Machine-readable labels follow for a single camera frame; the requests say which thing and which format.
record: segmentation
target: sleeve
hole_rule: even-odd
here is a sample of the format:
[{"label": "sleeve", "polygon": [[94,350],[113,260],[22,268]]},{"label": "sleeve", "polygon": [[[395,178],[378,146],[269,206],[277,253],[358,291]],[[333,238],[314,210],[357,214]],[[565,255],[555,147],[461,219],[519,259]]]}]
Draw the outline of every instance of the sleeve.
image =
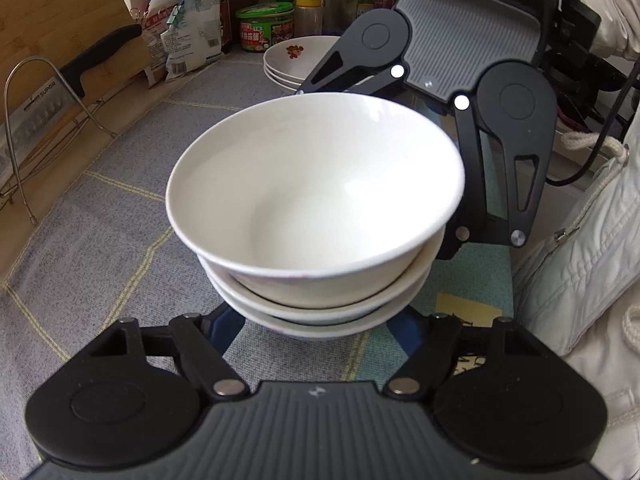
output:
[{"label": "sleeve", "polygon": [[601,57],[640,57],[640,0],[582,0],[602,22],[591,47]]}]

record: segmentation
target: yellow lid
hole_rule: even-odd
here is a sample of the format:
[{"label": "yellow lid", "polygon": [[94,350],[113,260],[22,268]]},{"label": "yellow lid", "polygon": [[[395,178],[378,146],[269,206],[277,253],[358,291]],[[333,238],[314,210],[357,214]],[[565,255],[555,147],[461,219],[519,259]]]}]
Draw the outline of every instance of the yellow lid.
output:
[{"label": "yellow lid", "polygon": [[297,7],[321,7],[322,0],[296,0]]}]

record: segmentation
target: white bowl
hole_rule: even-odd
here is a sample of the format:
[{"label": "white bowl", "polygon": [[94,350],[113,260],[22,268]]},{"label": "white bowl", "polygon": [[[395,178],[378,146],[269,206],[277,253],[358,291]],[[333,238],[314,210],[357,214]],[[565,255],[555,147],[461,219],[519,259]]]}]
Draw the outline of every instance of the white bowl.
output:
[{"label": "white bowl", "polygon": [[464,187],[453,142],[402,105],[348,93],[238,112],[182,154],[166,190],[180,239],[248,289],[295,307],[391,284]]},{"label": "white bowl", "polygon": [[281,83],[280,81],[277,81],[276,78],[273,77],[273,75],[271,75],[270,73],[268,73],[266,70],[264,71],[264,75],[267,76],[269,79],[271,79],[271,81],[273,81],[274,83],[276,83],[276,85],[292,92],[295,93],[296,90],[298,89],[298,87],[293,87],[293,86],[289,86],[287,84]]},{"label": "white bowl", "polygon": [[287,81],[283,77],[280,77],[279,75],[274,74],[273,72],[271,72],[266,66],[264,67],[264,73],[272,81],[275,80],[277,83],[282,83],[284,86],[286,86],[288,88],[295,89],[295,90],[300,88],[300,83],[293,83],[291,81]]},{"label": "white bowl", "polygon": [[411,303],[413,298],[418,295],[418,292],[420,292],[421,288],[424,286],[424,282],[427,280],[427,276],[428,273],[426,273],[424,276],[421,276],[420,279],[413,284],[413,286],[404,291],[404,293],[402,293],[400,296],[394,298],[393,300],[381,306],[379,309],[359,319],[334,325],[309,326],[292,323],[290,321],[284,321],[283,319],[268,316],[267,314],[263,314],[261,312],[258,312],[257,310],[252,309],[244,302],[238,301],[235,298],[232,298],[226,292],[223,292],[221,288],[219,288],[220,286],[216,282],[215,277],[207,274],[209,281],[219,292],[222,299],[225,300],[232,309],[234,309],[236,312],[239,312],[245,318],[279,334],[286,335],[295,339],[314,341],[326,341],[329,339],[346,337],[349,335],[357,334],[359,332],[364,332],[365,330],[370,330],[371,328],[377,327],[378,325],[387,322],[393,316],[398,314],[402,309],[404,309],[409,303]]},{"label": "white bowl", "polygon": [[[281,41],[268,48],[263,63],[272,73],[302,83],[329,52],[338,36],[304,36]],[[302,51],[290,49],[302,47]]]},{"label": "white bowl", "polygon": [[317,310],[293,308],[265,300],[257,294],[254,294],[240,282],[233,279],[222,267],[208,262],[202,256],[198,256],[198,259],[200,260],[202,267],[205,269],[205,272],[210,274],[220,286],[220,290],[226,292],[234,300],[239,301],[258,312],[267,314],[268,316],[277,317],[293,323],[305,325],[328,325],[344,323],[370,314],[380,306],[404,293],[404,291],[413,286],[421,279],[421,277],[429,272],[431,264],[433,263],[436,254],[438,254],[443,237],[444,228],[427,241],[407,270],[405,270],[405,272],[403,272],[391,285],[381,290],[379,293],[367,298],[366,300],[359,301],[358,303]]}]

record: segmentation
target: ribbed gray panel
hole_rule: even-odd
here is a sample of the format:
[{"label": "ribbed gray panel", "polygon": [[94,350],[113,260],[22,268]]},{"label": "ribbed gray panel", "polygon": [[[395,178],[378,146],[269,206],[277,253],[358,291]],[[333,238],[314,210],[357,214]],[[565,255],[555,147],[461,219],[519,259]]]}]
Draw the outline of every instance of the ribbed gray panel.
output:
[{"label": "ribbed gray panel", "polygon": [[412,28],[406,81],[443,102],[496,62],[531,62],[540,41],[538,20],[497,0],[399,0],[396,10]]},{"label": "ribbed gray panel", "polygon": [[[315,396],[316,386],[324,394]],[[372,383],[264,383],[217,404],[198,431],[156,462],[122,472],[46,463],[30,480],[602,480],[581,465],[549,475],[492,469],[448,445],[418,404]]]}]

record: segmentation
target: white jacket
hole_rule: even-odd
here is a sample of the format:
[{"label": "white jacket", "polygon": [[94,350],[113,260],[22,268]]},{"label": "white jacket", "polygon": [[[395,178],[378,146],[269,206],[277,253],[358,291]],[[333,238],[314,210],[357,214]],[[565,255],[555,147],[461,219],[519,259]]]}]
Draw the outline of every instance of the white jacket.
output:
[{"label": "white jacket", "polygon": [[[592,52],[640,56],[640,0],[583,0],[602,17]],[[640,116],[564,225],[514,268],[517,320],[603,395],[609,425],[593,459],[640,479]]]}]

